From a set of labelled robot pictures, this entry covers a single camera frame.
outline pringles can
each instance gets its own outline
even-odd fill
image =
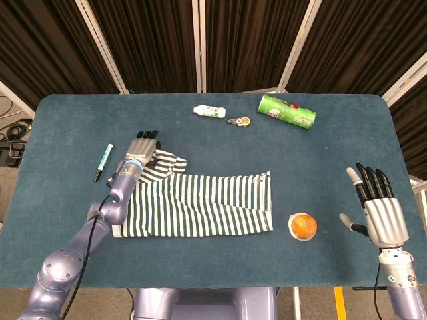
[[[316,118],[316,112],[314,111],[268,95],[262,96],[258,112],[305,129],[309,129]]]

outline robotic hand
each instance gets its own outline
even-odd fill
[[[380,248],[380,265],[395,314],[405,320],[427,319],[412,266],[414,258],[402,249],[409,234],[399,200],[381,170],[374,171],[360,163],[356,166],[362,179],[352,168],[347,168],[347,174],[364,208],[366,226],[353,222],[343,213],[340,219],[350,230],[369,237]]]
[[[108,197],[101,203],[94,203],[89,209],[86,224],[77,235],[65,248],[53,252],[43,262],[27,309],[18,316],[18,320],[64,320],[70,305],[62,318],[59,313],[71,288],[80,284],[89,255],[102,244],[111,225],[122,225],[125,221],[127,206],[139,176],[150,162],[156,146],[159,147],[157,134],[158,131],[139,132],[131,142]]]

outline wire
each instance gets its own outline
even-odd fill
[[[26,141],[22,141],[22,140],[8,141],[8,142],[10,142],[10,146],[9,146],[9,156],[10,156],[10,158],[12,158],[12,159],[22,159],[22,158],[24,158],[23,155],[21,155],[21,156],[14,156],[14,155],[12,155],[12,144],[14,144],[14,143],[22,143],[22,144],[26,145],[27,142]],[[23,149],[21,149],[21,150],[14,150],[14,151],[17,151],[18,154],[22,154],[21,151],[23,151]]]
[[[132,308],[131,308],[131,312],[129,313],[129,320],[132,320],[132,313],[135,310],[135,299],[133,298],[133,294],[131,289],[126,288],[127,292],[129,292],[131,299],[132,299]]]
[[[381,263],[378,263],[378,270],[376,272],[375,285],[374,285],[374,306],[375,306],[376,315],[378,316],[379,320],[382,320],[380,311],[378,310],[378,306],[376,304],[376,290],[378,288],[377,286],[378,286],[378,276],[380,275],[380,268],[381,268]]]
[[[109,195],[106,196],[105,199],[101,202],[101,205],[99,206],[98,211],[101,211],[102,207],[104,206],[104,204],[108,200],[108,198],[109,198]],[[61,320],[65,320],[65,318],[66,318],[66,316],[68,314],[68,311],[70,310],[71,305],[74,302],[75,296],[77,295],[77,292],[79,291],[80,283],[81,283],[81,280],[83,279],[83,275],[85,274],[86,265],[87,265],[87,262],[89,260],[89,253],[91,251],[91,244],[92,244],[93,232],[95,231],[95,226],[96,226],[96,222],[98,220],[98,217],[99,216],[96,215],[95,219],[93,220],[93,225],[92,225],[91,233],[89,235],[89,240],[87,241],[86,256],[85,256],[85,260],[83,261],[83,266],[81,267],[80,276],[79,276],[79,279],[77,280],[77,283],[75,285],[75,289],[74,289],[73,295],[71,296],[71,298],[70,298],[70,300],[68,302],[68,306],[65,309],[64,313],[62,314]]]
[[[7,98],[5,95],[0,95],[0,98]],[[11,100],[11,106],[8,108],[8,110],[6,112],[3,112],[2,114],[0,114],[0,117],[6,115],[10,110],[12,110],[13,107],[13,101]]]
[[[9,146],[9,156],[12,159],[21,159],[23,158],[22,151],[24,148],[22,148],[21,150],[13,150],[14,152],[18,152],[18,155],[12,155],[12,148],[13,148],[13,144],[14,143],[22,143],[22,144],[26,144],[27,142],[22,140],[21,138],[23,138],[29,131],[30,126],[33,124],[32,119],[20,119],[18,121],[12,122],[2,128],[0,128],[1,130],[4,130],[6,128],[8,128],[8,130],[6,131],[6,134],[4,133],[0,133],[0,135],[2,137],[0,137],[0,142],[6,141],[10,143]]]
[[[14,113],[11,113],[10,115],[4,115],[4,116],[0,117],[0,119],[4,119],[4,118],[7,118],[7,117],[11,117],[11,116],[13,116],[13,115],[17,115],[18,113],[21,113],[21,112],[24,112],[24,110],[16,111],[16,112],[14,112]]]

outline white bottle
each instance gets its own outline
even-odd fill
[[[197,115],[204,115],[205,117],[224,118],[226,110],[221,107],[212,107],[211,105],[198,105],[194,107],[193,112]]]

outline striped shirt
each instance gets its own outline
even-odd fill
[[[210,177],[183,174],[187,161],[158,150],[145,167],[115,237],[205,237],[272,231],[270,172]]]

